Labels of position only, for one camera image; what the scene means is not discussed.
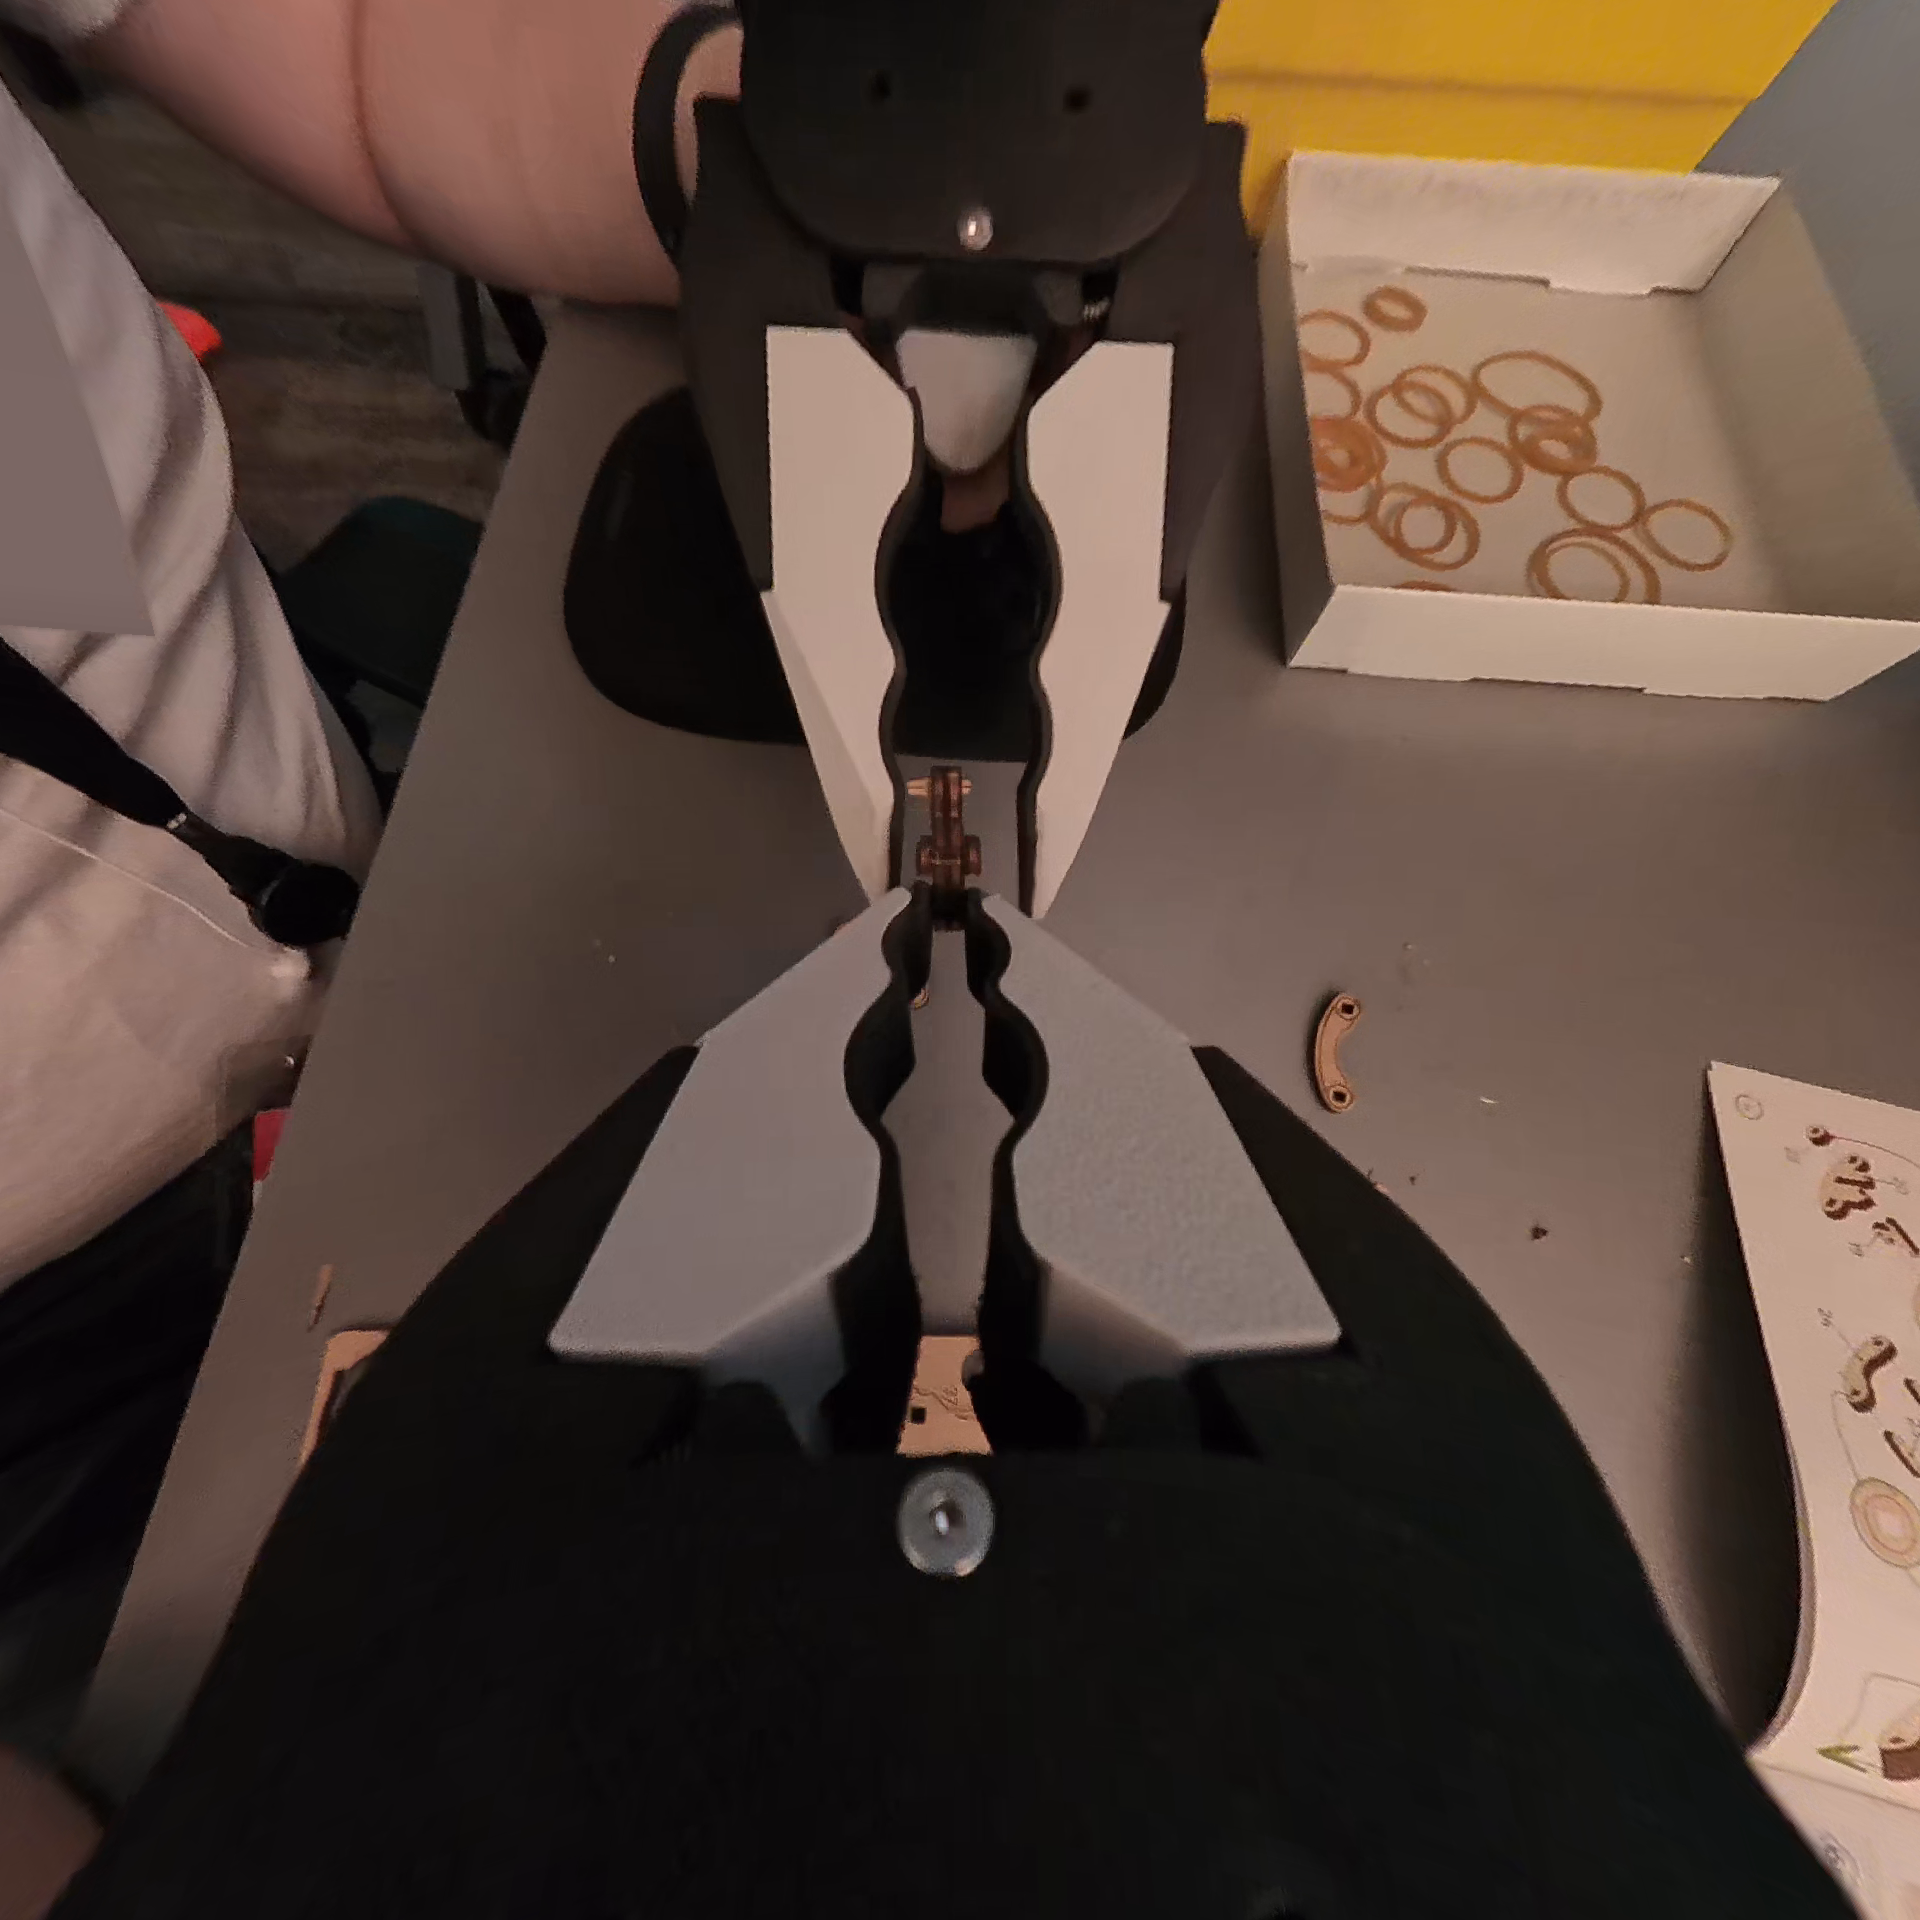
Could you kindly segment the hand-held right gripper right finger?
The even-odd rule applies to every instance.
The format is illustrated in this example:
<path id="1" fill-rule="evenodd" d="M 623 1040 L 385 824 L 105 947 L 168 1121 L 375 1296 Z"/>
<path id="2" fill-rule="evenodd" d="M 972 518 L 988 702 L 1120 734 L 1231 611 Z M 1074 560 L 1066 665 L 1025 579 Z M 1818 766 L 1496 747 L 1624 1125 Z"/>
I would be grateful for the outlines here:
<path id="1" fill-rule="evenodd" d="M 999 896 L 967 896 L 991 1159 L 976 1417 L 1077 1448 L 1138 1383 L 1329 1353 L 1340 1324 L 1186 1032 Z"/>

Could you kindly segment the white cardboard box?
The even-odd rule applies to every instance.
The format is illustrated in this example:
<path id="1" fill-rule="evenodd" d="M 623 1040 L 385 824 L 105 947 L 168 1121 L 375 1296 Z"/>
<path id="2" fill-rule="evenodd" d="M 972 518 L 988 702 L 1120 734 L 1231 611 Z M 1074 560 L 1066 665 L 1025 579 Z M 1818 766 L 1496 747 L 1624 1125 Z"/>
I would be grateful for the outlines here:
<path id="1" fill-rule="evenodd" d="M 1414 272 L 1482 308 L 1549 295 L 1617 347 L 1744 509 L 1735 582 L 1604 608 L 1340 582 L 1317 509 L 1301 277 Z M 1292 665 L 1817 703 L 1916 651 L 1916 493 L 1781 180 L 1301 152 L 1260 253 L 1265 443 Z"/>

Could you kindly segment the white instruction booklet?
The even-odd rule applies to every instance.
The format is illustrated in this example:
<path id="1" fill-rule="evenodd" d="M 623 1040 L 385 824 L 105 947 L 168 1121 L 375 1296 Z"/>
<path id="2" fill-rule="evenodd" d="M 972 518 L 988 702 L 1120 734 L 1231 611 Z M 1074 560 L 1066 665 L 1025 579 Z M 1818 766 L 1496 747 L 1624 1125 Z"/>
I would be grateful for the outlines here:
<path id="1" fill-rule="evenodd" d="M 1917 1915 L 1917 1115 L 1712 1062 L 1792 1469 L 1798 1625 L 1750 1763 L 1860 1915 Z"/>

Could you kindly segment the person's right forearm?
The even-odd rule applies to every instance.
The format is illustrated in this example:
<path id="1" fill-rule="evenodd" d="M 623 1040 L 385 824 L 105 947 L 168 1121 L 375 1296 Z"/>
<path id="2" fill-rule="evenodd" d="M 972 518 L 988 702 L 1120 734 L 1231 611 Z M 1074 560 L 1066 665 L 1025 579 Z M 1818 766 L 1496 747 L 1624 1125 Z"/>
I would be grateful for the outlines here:
<path id="1" fill-rule="evenodd" d="M 1 1918 L 42 1918 L 100 1837 L 103 1822 L 82 1795 L 1 1747 Z"/>

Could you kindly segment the person's left hand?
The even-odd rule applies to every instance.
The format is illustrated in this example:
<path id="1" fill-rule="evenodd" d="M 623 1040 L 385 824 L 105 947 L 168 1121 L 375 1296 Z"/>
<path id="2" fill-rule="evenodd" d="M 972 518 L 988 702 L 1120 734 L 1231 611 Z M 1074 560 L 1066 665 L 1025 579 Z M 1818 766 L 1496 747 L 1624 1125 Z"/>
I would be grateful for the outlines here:
<path id="1" fill-rule="evenodd" d="M 412 251 L 589 304 L 666 304 L 633 102 L 678 4 L 365 3 L 352 30 L 375 185 Z"/>

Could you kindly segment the small wooden model assembly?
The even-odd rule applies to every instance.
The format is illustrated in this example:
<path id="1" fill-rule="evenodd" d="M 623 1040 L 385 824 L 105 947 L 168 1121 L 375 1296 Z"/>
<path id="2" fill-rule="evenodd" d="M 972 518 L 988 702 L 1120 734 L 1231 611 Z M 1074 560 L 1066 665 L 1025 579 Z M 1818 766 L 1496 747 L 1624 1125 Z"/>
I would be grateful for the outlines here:
<path id="1" fill-rule="evenodd" d="M 932 764 L 905 783 L 905 792 L 927 811 L 927 830 L 916 844 L 916 884 L 927 891 L 932 926 L 962 927 L 982 873 L 980 840 L 967 823 L 972 780 L 954 764 Z"/>

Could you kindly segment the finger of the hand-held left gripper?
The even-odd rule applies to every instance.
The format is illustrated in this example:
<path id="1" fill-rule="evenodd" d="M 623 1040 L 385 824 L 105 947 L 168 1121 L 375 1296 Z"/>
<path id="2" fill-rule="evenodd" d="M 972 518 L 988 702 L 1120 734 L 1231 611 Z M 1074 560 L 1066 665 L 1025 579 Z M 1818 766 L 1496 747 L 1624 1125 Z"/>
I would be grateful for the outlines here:
<path id="1" fill-rule="evenodd" d="M 879 537 L 914 470 L 911 400 L 839 327 L 768 327 L 773 584 L 760 611 L 814 772 L 866 897 L 893 889 L 895 776 L 879 712 L 895 647 Z"/>
<path id="2" fill-rule="evenodd" d="M 1168 342 L 1096 342 L 1034 401 L 1025 483 L 1058 572 L 1038 675 L 1046 743 L 1031 791 L 1024 909 L 1061 893 L 1168 617 Z"/>

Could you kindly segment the wooden laser-cut parts sheet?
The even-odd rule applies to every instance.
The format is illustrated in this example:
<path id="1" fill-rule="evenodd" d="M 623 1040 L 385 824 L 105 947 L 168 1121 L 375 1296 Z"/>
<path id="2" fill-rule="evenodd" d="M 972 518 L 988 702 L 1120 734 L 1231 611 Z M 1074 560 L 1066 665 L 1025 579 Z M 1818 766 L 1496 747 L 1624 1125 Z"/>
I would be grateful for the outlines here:
<path id="1" fill-rule="evenodd" d="M 356 1379 L 385 1342 L 384 1328 L 349 1328 L 326 1340 L 316 1398 L 303 1424 L 297 1467 L 318 1448 Z M 924 1334 L 895 1451 L 901 1455 L 985 1455 L 991 1443 L 976 1417 L 968 1364 L 972 1334 Z"/>

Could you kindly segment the pile of tan rubber bands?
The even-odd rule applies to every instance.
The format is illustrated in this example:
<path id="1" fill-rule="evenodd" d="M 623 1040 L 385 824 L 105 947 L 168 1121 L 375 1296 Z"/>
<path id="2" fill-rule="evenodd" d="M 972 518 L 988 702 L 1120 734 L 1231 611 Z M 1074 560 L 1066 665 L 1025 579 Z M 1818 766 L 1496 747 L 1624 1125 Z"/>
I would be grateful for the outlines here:
<path id="1" fill-rule="evenodd" d="M 1604 608 L 1703 600 L 1745 564 L 1725 460 L 1549 295 L 1401 272 L 1301 277 L 1317 509 L 1341 584 Z"/>

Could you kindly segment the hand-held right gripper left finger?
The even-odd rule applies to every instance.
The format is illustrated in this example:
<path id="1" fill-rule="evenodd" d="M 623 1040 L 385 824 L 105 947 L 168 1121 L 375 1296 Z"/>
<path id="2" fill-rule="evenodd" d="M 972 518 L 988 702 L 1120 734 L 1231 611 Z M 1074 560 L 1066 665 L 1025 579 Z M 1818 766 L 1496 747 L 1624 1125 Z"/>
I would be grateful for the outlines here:
<path id="1" fill-rule="evenodd" d="M 921 1297 L 881 1115 L 919 991 L 921 889 L 893 889 L 713 1027 L 550 1351 L 766 1385 L 805 1447 L 892 1453 Z"/>

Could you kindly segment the yellow panel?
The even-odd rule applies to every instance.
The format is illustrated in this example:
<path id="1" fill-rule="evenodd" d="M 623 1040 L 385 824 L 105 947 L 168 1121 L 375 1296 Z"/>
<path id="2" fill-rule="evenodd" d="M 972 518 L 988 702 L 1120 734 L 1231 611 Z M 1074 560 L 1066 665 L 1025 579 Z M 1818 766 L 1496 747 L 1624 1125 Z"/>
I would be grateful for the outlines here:
<path id="1" fill-rule="evenodd" d="M 1295 151 L 1693 168 L 1828 3 L 1228 3 L 1212 104 Z"/>

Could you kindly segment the person's dark trousers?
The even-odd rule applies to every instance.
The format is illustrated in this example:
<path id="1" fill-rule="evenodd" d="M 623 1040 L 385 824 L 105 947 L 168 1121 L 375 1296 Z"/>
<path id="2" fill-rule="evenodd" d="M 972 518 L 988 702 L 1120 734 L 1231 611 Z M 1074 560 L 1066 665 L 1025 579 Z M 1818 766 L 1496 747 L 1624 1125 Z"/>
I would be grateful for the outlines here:
<path id="1" fill-rule="evenodd" d="M 252 1125 L 1 1297 L 1 1739 L 60 1748 L 253 1206 Z"/>

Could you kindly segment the person's left forearm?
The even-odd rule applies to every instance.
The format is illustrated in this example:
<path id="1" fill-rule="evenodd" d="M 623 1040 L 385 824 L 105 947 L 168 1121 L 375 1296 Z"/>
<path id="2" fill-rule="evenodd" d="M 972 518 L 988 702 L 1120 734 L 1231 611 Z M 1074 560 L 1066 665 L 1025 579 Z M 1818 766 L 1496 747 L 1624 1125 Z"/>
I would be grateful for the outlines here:
<path id="1" fill-rule="evenodd" d="M 364 126 L 358 21 L 349 3 L 134 3 L 79 53 L 265 185 L 392 239 Z"/>

